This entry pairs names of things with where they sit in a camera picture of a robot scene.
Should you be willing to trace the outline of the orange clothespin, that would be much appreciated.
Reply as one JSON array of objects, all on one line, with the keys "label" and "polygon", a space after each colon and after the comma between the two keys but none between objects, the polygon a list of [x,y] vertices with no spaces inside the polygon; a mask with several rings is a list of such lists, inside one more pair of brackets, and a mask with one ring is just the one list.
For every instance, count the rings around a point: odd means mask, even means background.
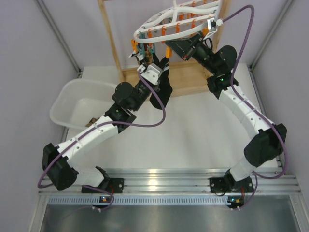
[{"label": "orange clothespin", "polygon": [[166,58],[171,58],[172,57],[172,49],[170,47],[166,48]]},{"label": "orange clothespin", "polygon": [[134,39],[131,40],[131,46],[133,50],[132,54],[138,53],[138,48],[137,48],[138,43]]}]

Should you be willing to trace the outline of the white clip hanger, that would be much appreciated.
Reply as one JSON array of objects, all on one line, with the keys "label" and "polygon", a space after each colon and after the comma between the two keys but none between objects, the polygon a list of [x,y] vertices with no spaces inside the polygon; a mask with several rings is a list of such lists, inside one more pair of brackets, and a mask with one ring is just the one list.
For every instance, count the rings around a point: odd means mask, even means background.
[{"label": "white clip hanger", "polygon": [[192,0],[162,10],[150,17],[133,34],[139,44],[189,38],[206,27],[208,18],[219,19],[221,0]]}]

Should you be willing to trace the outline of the teal clothespin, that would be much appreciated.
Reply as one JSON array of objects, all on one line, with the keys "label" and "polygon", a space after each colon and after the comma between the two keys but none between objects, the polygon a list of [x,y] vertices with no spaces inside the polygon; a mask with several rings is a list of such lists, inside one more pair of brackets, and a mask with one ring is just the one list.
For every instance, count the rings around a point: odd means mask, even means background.
[{"label": "teal clothespin", "polygon": [[138,45],[137,45],[137,50],[138,50],[138,53],[139,54],[141,54],[142,56],[146,56],[146,48],[145,48],[145,44],[143,44],[143,43],[139,43]]},{"label": "teal clothespin", "polygon": [[148,45],[147,49],[150,52],[150,54],[155,54],[156,49],[155,49],[154,43],[152,43],[151,45]]}]

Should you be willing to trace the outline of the black white patterned sock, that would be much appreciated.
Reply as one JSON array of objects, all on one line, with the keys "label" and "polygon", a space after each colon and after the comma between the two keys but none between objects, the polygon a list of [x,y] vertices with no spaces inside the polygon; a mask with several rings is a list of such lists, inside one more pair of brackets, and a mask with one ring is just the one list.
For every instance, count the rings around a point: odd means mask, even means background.
[{"label": "black white patterned sock", "polygon": [[137,60],[137,63],[139,64],[139,67],[137,68],[137,71],[144,71],[146,70],[147,66],[148,66],[148,58],[139,53],[139,52],[135,52],[133,51],[130,55],[129,55],[129,58],[136,58]]}]

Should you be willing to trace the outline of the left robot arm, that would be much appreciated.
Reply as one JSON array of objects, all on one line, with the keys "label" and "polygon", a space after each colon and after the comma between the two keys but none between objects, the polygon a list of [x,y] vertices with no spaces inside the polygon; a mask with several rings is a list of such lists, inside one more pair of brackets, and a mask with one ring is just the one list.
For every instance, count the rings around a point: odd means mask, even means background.
[{"label": "left robot arm", "polygon": [[109,176],[103,168],[80,166],[79,159],[90,150],[123,132],[129,126],[136,126],[133,111],[140,109],[147,98],[157,99],[156,87],[141,79],[135,86],[129,82],[120,83],[112,97],[114,104],[86,130],[58,145],[47,144],[43,149],[43,177],[48,177],[51,186],[58,191],[72,185],[90,186],[99,192],[109,187]]}]

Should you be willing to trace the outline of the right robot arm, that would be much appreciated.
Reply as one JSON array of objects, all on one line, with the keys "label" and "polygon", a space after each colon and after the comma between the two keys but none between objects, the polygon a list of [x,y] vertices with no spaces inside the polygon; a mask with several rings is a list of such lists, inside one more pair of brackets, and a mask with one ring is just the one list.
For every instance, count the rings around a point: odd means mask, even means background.
[{"label": "right robot arm", "polygon": [[243,180],[256,168],[286,152],[287,129],[283,124],[276,125],[267,119],[242,92],[234,78],[237,61],[234,47],[225,45],[213,52],[200,32],[191,37],[173,37],[165,44],[181,59],[187,61],[193,58],[211,72],[212,76],[207,78],[209,91],[235,115],[250,138],[243,158],[223,177],[228,190],[238,191]]}]

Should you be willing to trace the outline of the wooden tray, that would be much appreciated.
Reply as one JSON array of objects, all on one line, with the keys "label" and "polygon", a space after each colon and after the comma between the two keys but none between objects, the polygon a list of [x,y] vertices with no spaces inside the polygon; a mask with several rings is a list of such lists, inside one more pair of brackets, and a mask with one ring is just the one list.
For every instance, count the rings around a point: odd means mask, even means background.
[{"label": "wooden tray", "polygon": [[211,76],[212,74],[196,61],[169,63],[173,97],[208,92],[207,78]]}]

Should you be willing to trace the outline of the striped colourful sock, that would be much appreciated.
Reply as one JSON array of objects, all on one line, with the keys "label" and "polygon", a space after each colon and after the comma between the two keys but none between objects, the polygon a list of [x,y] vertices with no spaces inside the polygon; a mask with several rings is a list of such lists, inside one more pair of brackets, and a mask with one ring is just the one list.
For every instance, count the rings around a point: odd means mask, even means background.
[{"label": "striped colourful sock", "polygon": [[145,64],[150,65],[154,62],[153,54],[151,52],[146,51],[144,56]]}]

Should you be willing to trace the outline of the brown checkered sock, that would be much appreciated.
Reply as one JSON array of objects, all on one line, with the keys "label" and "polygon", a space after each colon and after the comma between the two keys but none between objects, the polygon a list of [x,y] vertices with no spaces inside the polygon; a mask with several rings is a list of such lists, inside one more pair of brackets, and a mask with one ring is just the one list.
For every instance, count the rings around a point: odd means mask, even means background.
[{"label": "brown checkered sock", "polygon": [[91,125],[93,125],[94,123],[96,123],[98,121],[98,118],[91,118],[90,121],[86,124],[86,127],[90,127]]}]

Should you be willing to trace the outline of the white plastic bin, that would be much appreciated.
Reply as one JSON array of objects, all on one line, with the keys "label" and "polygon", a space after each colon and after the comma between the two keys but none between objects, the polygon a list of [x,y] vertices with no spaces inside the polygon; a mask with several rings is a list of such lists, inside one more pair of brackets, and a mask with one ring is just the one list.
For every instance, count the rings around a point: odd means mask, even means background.
[{"label": "white plastic bin", "polygon": [[115,84],[74,79],[64,85],[50,110],[50,119],[83,131],[91,119],[101,117],[114,104],[115,88]]}]

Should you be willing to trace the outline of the left wooden post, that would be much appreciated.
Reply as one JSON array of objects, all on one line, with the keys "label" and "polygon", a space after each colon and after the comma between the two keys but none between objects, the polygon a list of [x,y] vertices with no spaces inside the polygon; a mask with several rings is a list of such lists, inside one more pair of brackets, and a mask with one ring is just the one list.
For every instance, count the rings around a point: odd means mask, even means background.
[{"label": "left wooden post", "polygon": [[108,38],[109,38],[113,59],[114,59],[114,62],[115,62],[116,68],[117,68],[117,72],[118,72],[119,82],[123,82],[125,79],[124,79],[124,76],[123,76],[123,71],[122,71],[122,68],[121,68],[120,61],[119,61],[117,49],[116,49],[116,46],[115,46],[115,43],[114,43],[112,28],[111,28],[111,25],[110,25],[107,9],[106,9],[106,6],[105,6],[105,0],[97,0],[97,2],[98,2],[98,7],[99,7],[99,10],[100,10],[100,13],[101,13],[101,17],[103,19],[104,26],[105,26],[105,29],[107,31],[107,35],[108,35]]}]

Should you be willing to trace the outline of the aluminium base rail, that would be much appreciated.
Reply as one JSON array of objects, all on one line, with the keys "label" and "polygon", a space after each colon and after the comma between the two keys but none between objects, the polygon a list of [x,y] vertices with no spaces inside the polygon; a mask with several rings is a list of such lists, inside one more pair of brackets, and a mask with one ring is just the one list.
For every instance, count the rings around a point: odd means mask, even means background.
[{"label": "aluminium base rail", "polygon": [[295,176],[285,174],[278,179],[253,175],[233,190],[223,181],[223,169],[107,169],[114,195],[82,193],[73,184],[64,191],[48,187],[39,191],[50,205],[226,205],[239,207],[258,196],[301,195]]}]

